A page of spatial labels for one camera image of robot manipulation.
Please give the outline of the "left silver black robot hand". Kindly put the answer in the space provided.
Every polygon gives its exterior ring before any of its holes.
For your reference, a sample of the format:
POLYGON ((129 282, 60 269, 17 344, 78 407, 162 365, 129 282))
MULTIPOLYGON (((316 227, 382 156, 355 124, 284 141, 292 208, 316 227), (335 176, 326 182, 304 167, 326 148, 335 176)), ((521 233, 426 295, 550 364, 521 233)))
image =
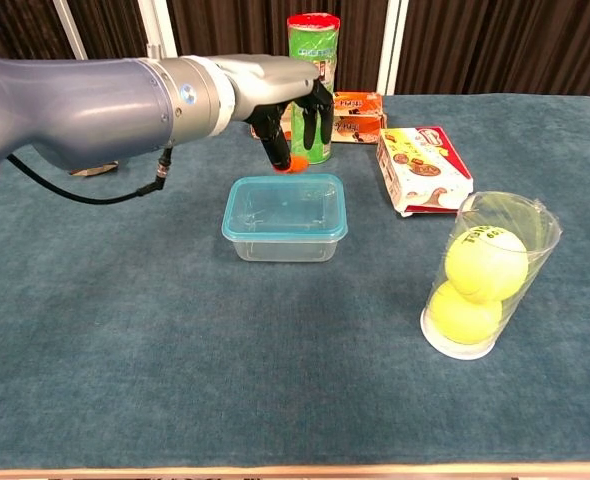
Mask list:
POLYGON ((304 148, 312 148, 315 137, 331 140, 334 97, 320 80, 313 63, 288 56, 237 54, 216 61, 235 92, 232 118, 249 124, 258 136, 268 159, 279 173, 301 173, 309 162, 291 153, 281 118, 291 103, 304 118, 304 148))

